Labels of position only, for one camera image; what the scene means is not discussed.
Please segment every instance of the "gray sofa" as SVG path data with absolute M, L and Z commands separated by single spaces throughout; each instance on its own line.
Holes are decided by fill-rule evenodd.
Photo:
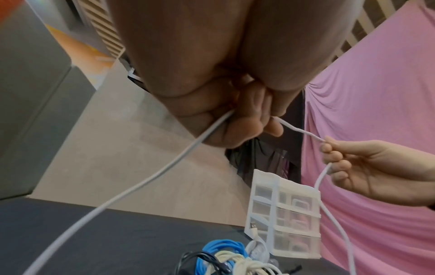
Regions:
M 95 92 L 24 2 L 0 23 L 0 199 L 32 193 Z

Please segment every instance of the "skin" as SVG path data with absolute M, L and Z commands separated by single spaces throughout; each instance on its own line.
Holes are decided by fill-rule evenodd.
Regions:
M 435 155 L 379 141 L 337 141 L 320 146 L 323 162 L 332 162 L 332 182 L 378 201 L 435 205 Z
M 362 0 L 108 0 L 145 85 L 194 136 L 234 148 L 266 132 L 332 59 Z

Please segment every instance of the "black tabletop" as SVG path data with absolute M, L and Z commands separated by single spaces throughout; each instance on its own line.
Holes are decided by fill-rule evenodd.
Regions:
M 63 231 L 92 207 L 29 198 L 0 202 L 0 274 L 19 275 Z M 167 275 L 187 251 L 209 241 L 245 245 L 242 227 L 106 210 L 74 235 L 42 269 L 44 275 Z M 298 275 L 347 275 L 325 259 L 277 258 Z M 194 270 L 194 262 L 187 270 Z

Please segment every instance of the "pink backdrop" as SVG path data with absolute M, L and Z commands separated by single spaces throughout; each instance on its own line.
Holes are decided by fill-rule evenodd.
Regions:
M 338 140 L 385 140 L 435 154 L 435 12 L 407 3 L 306 87 L 305 128 Z M 324 167 L 304 138 L 302 183 Z M 435 274 L 435 211 L 372 201 L 332 185 L 322 199 L 348 233 L 358 275 Z M 322 255 L 348 268 L 323 215 Z

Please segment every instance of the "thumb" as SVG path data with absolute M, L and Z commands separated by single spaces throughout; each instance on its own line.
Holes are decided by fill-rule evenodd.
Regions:
M 384 150 L 382 142 L 378 140 L 342 141 L 327 136 L 325 142 L 329 143 L 334 151 L 338 151 L 342 154 L 354 154 L 363 157 L 378 154 Z

